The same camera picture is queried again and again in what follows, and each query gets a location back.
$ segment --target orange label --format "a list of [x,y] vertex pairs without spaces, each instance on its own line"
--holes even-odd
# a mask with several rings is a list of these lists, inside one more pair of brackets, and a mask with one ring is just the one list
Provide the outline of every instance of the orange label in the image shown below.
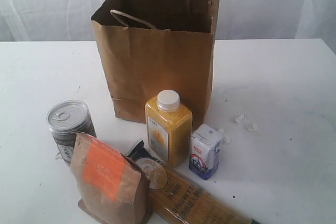
[[83,180],[99,188],[115,201],[125,163],[125,158],[119,152],[92,137]]

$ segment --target paper bag handle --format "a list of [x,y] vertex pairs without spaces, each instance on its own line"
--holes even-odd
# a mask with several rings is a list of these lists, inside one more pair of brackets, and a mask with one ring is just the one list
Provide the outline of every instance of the paper bag handle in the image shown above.
[[129,14],[127,14],[127,13],[123,13],[123,12],[121,12],[121,11],[119,11],[119,10],[114,10],[114,9],[112,9],[112,10],[110,11],[110,13],[111,13],[111,15],[112,15],[117,21],[119,21],[119,22],[120,22],[121,24],[123,24],[125,27],[130,27],[130,26],[129,26],[128,24],[126,24],[124,21],[122,21],[122,20],[118,17],[118,15],[123,16],[123,17],[126,17],[126,18],[129,18],[129,19],[134,20],[134,21],[137,21],[137,22],[139,22],[139,23],[142,23],[142,24],[148,26],[149,28],[151,28],[151,29],[153,29],[153,30],[157,30],[157,28],[156,28],[155,26],[153,26],[151,23],[149,23],[149,22],[147,22],[147,21],[144,21],[144,20],[142,20],[142,19],[133,17],[132,15],[129,15]]

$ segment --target white table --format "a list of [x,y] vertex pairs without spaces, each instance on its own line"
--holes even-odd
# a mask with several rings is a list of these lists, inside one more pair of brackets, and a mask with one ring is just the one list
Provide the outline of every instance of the white table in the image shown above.
[[[187,162],[178,170],[262,223],[335,223],[336,56],[320,39],[217,41],[214,66],[206,123],[232,142],[208,181]],[[96,223],[46,123],[69,99],[121,152],[146,138],[145,125],[114,118],[95,42],[0,43],[0,223]]]

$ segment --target white curtain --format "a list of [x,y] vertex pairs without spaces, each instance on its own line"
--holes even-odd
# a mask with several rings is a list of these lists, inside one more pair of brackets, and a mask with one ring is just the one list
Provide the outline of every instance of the white curtain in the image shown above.
[[[0,41],[94,40],[102,1],[0,0]],[[336,0],[221,0],[217,38],[322,38],[336,52]]]

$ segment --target blue and white carton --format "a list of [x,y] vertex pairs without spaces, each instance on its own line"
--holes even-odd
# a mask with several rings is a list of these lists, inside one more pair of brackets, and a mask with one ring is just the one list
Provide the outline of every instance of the blue and white carton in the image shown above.
[[202,124],[191,136],[189,169],[202,179],[217,170],[224,135]]

